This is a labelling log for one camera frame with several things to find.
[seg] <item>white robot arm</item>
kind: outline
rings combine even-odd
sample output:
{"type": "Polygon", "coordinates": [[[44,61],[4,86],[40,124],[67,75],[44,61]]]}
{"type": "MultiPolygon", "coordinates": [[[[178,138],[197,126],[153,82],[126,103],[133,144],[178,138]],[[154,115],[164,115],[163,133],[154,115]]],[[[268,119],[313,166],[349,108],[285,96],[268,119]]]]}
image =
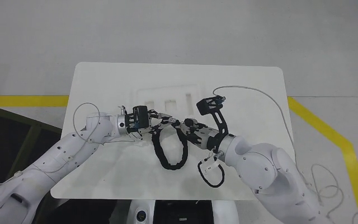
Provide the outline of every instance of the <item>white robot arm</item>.
{"type": "Polygon", "coordinates": [[[219,130],[200,124],[195,119],[186,119],[181,123],[189,141],[216,153],[214,163],[208,161],[209,164],[201,166],[206,167],[204,172],[218,166],[217,158],[234,167],[262,205],[284,224],[332,223],[321,214],[317,198],[307,188],[294,161],[282,148],[268,143],[250,145],[241,136],[228,134],[220,112],[224,100],[224,97],[216,96],[197,103],[200,114],[211,114],[219,130]]]}
{"type": "Polygon", "coordinates": [[[31,223],[44,195],[84,163],[99,143],[111,139],[112,133],[120,137],[107,114],[89,116],[86,130],[78,132],[82,138],[77,133],[67,134],[24,171],[0,185],[0,223],[31,223]]]}

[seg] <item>white table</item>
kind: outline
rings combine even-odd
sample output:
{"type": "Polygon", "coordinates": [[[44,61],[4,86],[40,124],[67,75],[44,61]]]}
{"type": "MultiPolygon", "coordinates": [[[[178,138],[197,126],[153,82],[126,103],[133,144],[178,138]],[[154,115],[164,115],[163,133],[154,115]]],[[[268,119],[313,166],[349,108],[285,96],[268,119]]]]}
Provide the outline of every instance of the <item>white table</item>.
{"type": "MultiPolygon", "coordinates": [[[[117,106],[147,104],[175,118],[196,118],[216,127],[210,115],[200,116],[195,104],[223,85],[259,88],[280,104],[291,131],[289,108],[282,70],[277,67],[201,66],[179,64],[85,63],[76,66],[62,136],[73,132],[72,115],[83,102],[101,111],[119,113],[117,106]]],[[[283,148],[294,158],[294,150],[276,105],[252,90],[223,89],[222,113],[230,133],[255,144],[267,142],[283,148]]],[[[84,127],[89,105],[78,110],[76,126],[84,127]]],[[[169,162],[181,159],[182,146],[171,127],[162,131],[162,146],[169,162]]],[[[55,198],[105,199],[212,199],[251,200],[252,192],[234,168],[224,166],[225,183],[213,189],[201,179],[197,163],[208,155],[192,144],[185,166],[165,170],[157,159],[150,138],[139,143],[110,143],[101,146],[83,165],[52,188],[55,198]]],[[[220,180],[213,173],[211,181],[220,180]]]]}

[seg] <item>floor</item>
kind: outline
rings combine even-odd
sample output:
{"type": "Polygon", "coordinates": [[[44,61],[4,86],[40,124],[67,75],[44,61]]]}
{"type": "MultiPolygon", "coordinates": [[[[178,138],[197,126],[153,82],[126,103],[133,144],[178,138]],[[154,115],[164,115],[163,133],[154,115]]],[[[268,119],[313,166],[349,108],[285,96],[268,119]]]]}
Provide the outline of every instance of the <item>floor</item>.
{"type": "MultiPolygon", "coordinates": [[[[288,96],[357,146],[357,36],[355,0],[2,0],[0,95],[68,95],[82,61],[277,66],[288,96]]],[[[65,114],[5,109],[57,127],[65,114]]],[[[335,174],[344,201],[331,217],[350,223],[357,205],[341,150],[295,113],[291,122],[300,169],[310,181],[313,163],[335,174]]],[[[278,223],[258,202],[237,205],[241,223],[278,223]]]]}

